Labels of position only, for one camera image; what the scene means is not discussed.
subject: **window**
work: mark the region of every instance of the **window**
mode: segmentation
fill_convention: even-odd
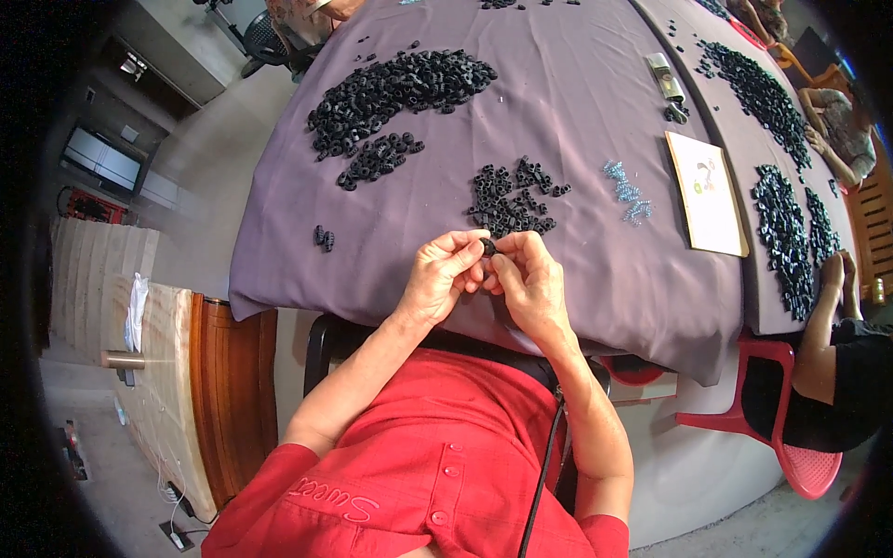
[[[121,70],[133,75],[134,81],[139,81],[143,72],[146,71],[146,65],[140,61],[133,53],[127,53],[127,58],[121,64]]]
[[[107,179],[131,192],[137,184],[140,162],[83,128],[74,129],[63,158],[98,178]]]

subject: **woman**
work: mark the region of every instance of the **woman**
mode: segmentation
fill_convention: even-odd
[[[781,13],[784,0],[728,0],[729,11],[763,41],[766,46],[776,42],[793,46],[788,34],[788,21]]]
[[[481,288],[505,294],[548,359],[573,432],[574,517],[545,491],[528,555],[627,554],[630,445],[571,330],[562,267],[539,234],[521,232],[497,240],[485,268],[487,237],[450,232],[421,247],[394,313],[304,399],[202,556],[519,555],[560,405],[525,371],[416,348],[462,292]]]
[[[341,21],[354,15],[365,0],[265,0],[272,27],[289,56],[296,50],[324,43]],[[289,63],[292,78],[304,70],[300,61]]]
[[[841,289],[846,318],[834,326]],[[822,266],[822,292],[802,333],[772,336],[796,353],[782,439],[789,446],[835,454],[870,438],[889,421],[893,397],[891,326],[873,326],[859,310],[855,263],[838,252]],[[781,366],[751,359],[741,393],[747,423],[771,439],[781,393]]]
[[[860,88],[851,84],[849,89],[852,103],[836,89],[803,88],[797,95],[812,124],[806,127],[806,140],[844,186],[858,191],[878,159],[872,144],[874,118]]]

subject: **black chair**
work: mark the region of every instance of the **black chair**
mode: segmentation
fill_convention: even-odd
[[[310,64],[313,63],[314,56],[322,50],[322,44],[319,44],[293,51],[290,54],[289,49],[282,43],[276,31],[273,30],[272,17],[268,10],[259,13],[248,24],[247,29],[245,29],[245,35],[242,37],[242,46],[245,48],[246,54],[258,61],[254,65],[249,63],[251,66],[250,71],[247,71],[248,66],[246,66],[246,71],[242,73],[243,79],[253,74],[264,64],[269,64],[270,66],[288,64],[288,67],[295,73],[307,71],[307,68],[310,68]]]
[[[329,374],[332,360],[344,360],[375,328],[361,326],[325,313],[313,321],[307,338],[307,360],[304,369],[304,397],[319,385]],[[420,346],[438,349],[449,353],[480,355],[485,351],[503,350],[449,331],[435,329],[420,343]],[[608,395],[611,393],[611,374],[600,364],[587,359],[589,368],[599,385]],[[555,486],[555,497],[568,513],[573,515],[574,498],[577,492],[577,467],[573,455],[569,454]]]

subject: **blue spring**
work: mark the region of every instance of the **blue spring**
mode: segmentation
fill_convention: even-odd
[[[634,202],[642,195],[642,191],[627,180],[622,162],[608,161],[605,163],[604,171],[608,178],[617,180],[614,192],[617,193],[618,202]]]
[[[642,221],[636,219],[639,215],[651,217],[651,200],[638,200],[626,210],[623,220],[631,222],[633,227],[638,227],[642,224]]]

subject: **purple tablecloth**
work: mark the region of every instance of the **purple tablecloth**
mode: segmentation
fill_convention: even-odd
[[[568,310],[584,348],[636,354],[705,386],[716,383],[743,321],[741,260],[688,249],[663,140],[669,129],[709,142],[704,123],[693,105],[685,126],[663,119],[666,102],[645,56],[666,51],[632,4],[559,0],[527,8],[367,0],[338,29],[255,170],[230,271],[238,320],[286,306],[379,323],[403,291],[415,250],[450,229],[473,228],[461,212],[472,204],[470,180],[478,169],[487,163],[513,169],[526,154],[556,183],[573,185],[570,194],[544,200],[560,223],[544,239],[564,266]],[[420,50],[463,48],[499,78],[453,114],[392,118],[382,133],[411,131],[426,149],[393,174],[346,192],[335,184],[346,159],[314,162],[307,113],[326,89],[367,63],[354,62],[358,54],[385,61],[415,39]],[[602,172],[608,159],[623,161],[632,184],[652,202],[653,216],[641,227],[622,221],[628,205],[616,201],[614,182]],[[329,254],[311,241],[317,224],[335,233]],[[464,296],[444,327],[537,352],[501,297]]]
[[[760,222],[759,215],[754,207],[754,201],[750,199],[749,195],[750,188],[760,179],[755,167],[761,164],[778,166],[794,185],[795,198],[803,209],[808,234],[810,217],[809,211],[806,209],[804,185],[801,185],[797,179],[797,166],[790,155],[775,143],[772,133],[760,126],[756,117],[746,116],[741,111],[741,103],[735,97],[727,81],[720,78],[708,79],[704,75],[692,71],[698,66],[704,53],[704,50],[695,46],[695,43],[700,38],[707,42],[718,41],[753,58],[778,80],[802,114],[803,111],[797,100],[797,91],[790,85],[784,72],[768,53],[753,46],[731,25],[726,24],[693,0],[632,1],[647,17],[653,29],[661,33],[663,40],[669,41],[669,44],[673,46],[682,46],[684,50],[682,53],[675,48],[667,52],[676,61],[676,67],[685,72],[685,77],[693,80],[690,83],[694,84],[696,95],[703,98],[706,107],[720,107],[719,112],[708,108],[701,113],[707,119],[708,127],[714,125],[718,129],[719,137],[722,140],[714,142],[714,144],[726,149],[730,169],[737,178],[740,191],[743,193],[744,203],[739,206],[744,210],[741,212],[741,216],[744,220],[743,225],[748,234],[751,250],[751,256],[744,262],[745,323],[758,335],[802,330],[805,323],[793,321],[790,312],[785,312],[784,306],[781,304],[779,281],[775,278],[775,272],[767,269],[769,259],[766,250],[756,237],[756,229]],[[676,37],[667,35],[669,20],[674,21]],[[855,254],[853,230],[850,227],[844,196],[839,194],[838,198],[834,197],[828,186],[828,180],[834,175],[821,156],[811,147],[809,154],[813,158],[813,168],[803,169],[805,185],[809,186],[822,199],[825,209],[828,211],[831,226],[840,233],[841,246],[849,250],[851,254]],[[817,293],[818,270],[815,270],[814,275]]]

